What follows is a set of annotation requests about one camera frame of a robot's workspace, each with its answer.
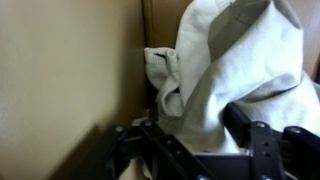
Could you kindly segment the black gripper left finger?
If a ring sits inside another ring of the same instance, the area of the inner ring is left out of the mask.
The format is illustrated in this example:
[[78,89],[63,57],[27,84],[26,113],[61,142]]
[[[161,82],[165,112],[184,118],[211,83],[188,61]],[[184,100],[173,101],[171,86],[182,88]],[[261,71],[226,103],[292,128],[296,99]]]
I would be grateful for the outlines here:
[[158,104],[138,126],[110,126],[78,167],[78,180],[119,180],[138,159],[151,180],[214,180],[214,175],[173,135],[159,127]]

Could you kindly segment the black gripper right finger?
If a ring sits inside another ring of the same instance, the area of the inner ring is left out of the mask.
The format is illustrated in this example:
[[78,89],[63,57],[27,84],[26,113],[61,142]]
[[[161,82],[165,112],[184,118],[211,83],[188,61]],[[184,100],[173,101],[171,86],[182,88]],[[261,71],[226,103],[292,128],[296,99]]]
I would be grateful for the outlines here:
[[227,104],[223,124],[249,152],[253,180],[320,180],[320,137],[300,126],[281,132]]

